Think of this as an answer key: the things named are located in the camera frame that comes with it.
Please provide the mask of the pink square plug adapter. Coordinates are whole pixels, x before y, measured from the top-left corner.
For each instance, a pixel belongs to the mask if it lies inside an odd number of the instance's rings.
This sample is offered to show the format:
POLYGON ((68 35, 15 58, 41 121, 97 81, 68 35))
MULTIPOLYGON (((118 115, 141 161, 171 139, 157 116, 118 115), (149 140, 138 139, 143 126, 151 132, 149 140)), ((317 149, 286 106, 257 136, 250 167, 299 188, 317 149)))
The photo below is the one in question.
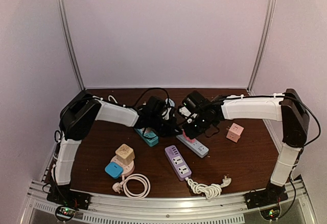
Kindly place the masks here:
POLYGON ((194 138, 194 139, 189 138, 189 137, 185 134, 185 131, 182 131, 182 136, 183 136, 184 140, 185 140, 186 142, 188 142, 188 143, 195 143, 195 142, 197 142, 197 139, 196 139, 196 138, 194 138))

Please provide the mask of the light blue power strip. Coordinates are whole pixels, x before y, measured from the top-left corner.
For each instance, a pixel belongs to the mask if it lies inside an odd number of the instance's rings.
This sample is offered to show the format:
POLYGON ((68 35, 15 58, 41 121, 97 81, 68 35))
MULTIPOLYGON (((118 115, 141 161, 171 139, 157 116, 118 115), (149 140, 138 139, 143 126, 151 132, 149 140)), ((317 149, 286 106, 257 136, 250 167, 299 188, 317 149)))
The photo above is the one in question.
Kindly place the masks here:
POLYGON ((195 139, 193 142, 189 142, 183 135, 177 135, 176 138, 182 142, 186 147, 188 147, 193 153, 195 153, 198 157, 204 158, 207 156, 209 149, 195 139))

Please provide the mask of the purple power strip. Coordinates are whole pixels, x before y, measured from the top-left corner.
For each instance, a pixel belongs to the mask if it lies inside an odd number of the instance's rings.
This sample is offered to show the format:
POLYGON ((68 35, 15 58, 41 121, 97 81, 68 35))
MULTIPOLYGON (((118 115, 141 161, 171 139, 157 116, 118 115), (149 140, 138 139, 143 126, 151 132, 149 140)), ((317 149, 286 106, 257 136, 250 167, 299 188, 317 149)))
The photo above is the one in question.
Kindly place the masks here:
POLYGON ((186 178, 191 177, 192 171, 175 145, 165 148, 165 156, 176 173, 179 181, 184 181, 186 178))

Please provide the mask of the pink cube socket adapter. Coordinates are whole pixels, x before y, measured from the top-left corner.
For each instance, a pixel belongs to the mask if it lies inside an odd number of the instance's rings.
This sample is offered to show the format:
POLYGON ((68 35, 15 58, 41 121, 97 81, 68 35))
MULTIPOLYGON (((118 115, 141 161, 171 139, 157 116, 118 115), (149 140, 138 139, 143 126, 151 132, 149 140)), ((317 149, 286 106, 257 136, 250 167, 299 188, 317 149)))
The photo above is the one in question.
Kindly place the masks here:
POLYGON ((237 143, 241 138, 244 128, 236 123, 233 123, 229 128, 226 138, 234 143, 237 143))

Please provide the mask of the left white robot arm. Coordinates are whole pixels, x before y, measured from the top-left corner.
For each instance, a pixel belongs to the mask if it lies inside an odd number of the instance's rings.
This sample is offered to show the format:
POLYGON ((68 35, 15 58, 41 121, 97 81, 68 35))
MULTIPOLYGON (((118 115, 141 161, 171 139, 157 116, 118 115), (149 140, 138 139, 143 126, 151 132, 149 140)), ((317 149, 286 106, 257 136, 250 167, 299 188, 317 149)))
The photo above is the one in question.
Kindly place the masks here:
POLYGON ((72 166, 82 140, 89 134, 95 121, 101 120, 135 129, 151 129, 159 137, 181 134, 168 99, 151 96, 143 105, 125 106, 89 93, 79 93, 60 113, 57 143, 50 178, 50 195, 63 206, 74 198, 70 190, 72 166))

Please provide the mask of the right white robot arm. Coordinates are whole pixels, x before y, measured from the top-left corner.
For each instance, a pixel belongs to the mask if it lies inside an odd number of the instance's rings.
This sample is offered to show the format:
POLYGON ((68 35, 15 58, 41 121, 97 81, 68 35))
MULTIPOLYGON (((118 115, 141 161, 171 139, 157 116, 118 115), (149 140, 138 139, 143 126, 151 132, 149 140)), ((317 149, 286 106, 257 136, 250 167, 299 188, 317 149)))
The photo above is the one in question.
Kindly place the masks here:
POLYGON ((277 163, 262 193, 266 204, 273 204, 283 193, 297 160, 307 142, 309 109, 294 89, 272 95, 217 96, 212 101, 198 91, 190 93, 178 107, 185 118, 182 128, 187 137, 194 139, 224 120, 265 119, 283 125, 283 145, 277 163))

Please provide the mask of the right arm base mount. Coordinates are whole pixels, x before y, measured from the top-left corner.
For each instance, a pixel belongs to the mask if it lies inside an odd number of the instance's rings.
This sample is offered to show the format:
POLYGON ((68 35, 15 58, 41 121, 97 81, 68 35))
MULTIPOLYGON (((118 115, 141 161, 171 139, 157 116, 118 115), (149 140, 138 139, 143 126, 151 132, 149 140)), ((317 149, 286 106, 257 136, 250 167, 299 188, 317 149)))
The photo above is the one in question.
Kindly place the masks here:
POLYGON ((266 221, 277 221, 282 216, 281 202, 288 199, 287 193, 273 193, 267 189, 252 190, 244 195, 247 209, 260 211, 261 217, 266 221))

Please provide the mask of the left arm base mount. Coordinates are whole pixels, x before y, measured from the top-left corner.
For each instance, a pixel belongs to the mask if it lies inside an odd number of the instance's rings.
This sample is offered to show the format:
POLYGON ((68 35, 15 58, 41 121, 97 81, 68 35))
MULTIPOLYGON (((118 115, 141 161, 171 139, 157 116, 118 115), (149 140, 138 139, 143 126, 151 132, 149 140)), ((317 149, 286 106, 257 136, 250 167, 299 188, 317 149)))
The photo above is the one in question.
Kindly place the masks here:
POLYGON ((54 215, 62 222, 67 222, 77 217, 80 210, 88 210, 90 199, 90 194, 71 190, 66 195, 50 190, 46 197, 47 201, 58 204, 54 215))

